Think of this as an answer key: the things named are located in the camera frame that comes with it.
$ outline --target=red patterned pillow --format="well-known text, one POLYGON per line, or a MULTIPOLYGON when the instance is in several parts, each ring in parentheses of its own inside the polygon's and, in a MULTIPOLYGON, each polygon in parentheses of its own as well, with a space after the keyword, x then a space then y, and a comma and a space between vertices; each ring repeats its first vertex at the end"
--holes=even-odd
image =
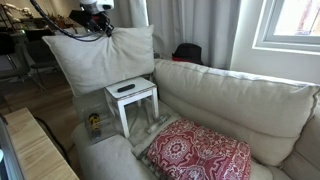
POLYGON ((250 147, 244 142, 181 119, 162 130, 148 159, 173 179, 249 179, 250 147))

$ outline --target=small container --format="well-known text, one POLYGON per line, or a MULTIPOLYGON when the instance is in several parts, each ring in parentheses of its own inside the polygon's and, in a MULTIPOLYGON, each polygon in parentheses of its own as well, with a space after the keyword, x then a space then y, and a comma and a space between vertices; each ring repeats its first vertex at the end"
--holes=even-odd
POLYGON ((118 133, 114 123, 114 115, 108 106, 95 105, 82 109, 82 114, 82 120, 93 144, 118 133))

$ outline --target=window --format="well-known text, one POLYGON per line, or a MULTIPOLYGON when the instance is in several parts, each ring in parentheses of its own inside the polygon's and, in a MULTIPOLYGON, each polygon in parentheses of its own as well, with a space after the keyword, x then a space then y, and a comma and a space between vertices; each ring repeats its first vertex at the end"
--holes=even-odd
POLYGON ((320 0, 266 0, 254 48, 320 53, 320 0))

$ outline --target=sofa backrest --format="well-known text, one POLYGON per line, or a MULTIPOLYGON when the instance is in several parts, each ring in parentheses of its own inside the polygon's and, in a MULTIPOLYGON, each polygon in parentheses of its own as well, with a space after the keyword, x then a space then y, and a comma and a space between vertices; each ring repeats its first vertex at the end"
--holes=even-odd
POLYGON ((284 171, 292 179, 320 179, 320 108, 306 124, 290 156, 284 161, 284 171))
POLYGON ((276 166, 313 116, 319 86, 155 60, 160 99, 181 115, 246 141, 254 158, 276 166))

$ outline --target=remote control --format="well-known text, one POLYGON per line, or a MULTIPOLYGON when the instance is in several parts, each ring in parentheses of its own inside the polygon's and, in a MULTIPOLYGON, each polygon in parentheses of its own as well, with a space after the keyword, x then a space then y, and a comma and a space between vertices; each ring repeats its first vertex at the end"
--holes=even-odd
POLYGON ((136 85, 130 84, 130 85, 128 85, 128 86, 124 86, 124 87, 122 87, 122 88, 119 88, 117 91, 118 91, 118 92, 124 92, 124 91, 128 91, 128 90, 130 90, 130 89, 133 89, 134 87, 136 87, 136 85))

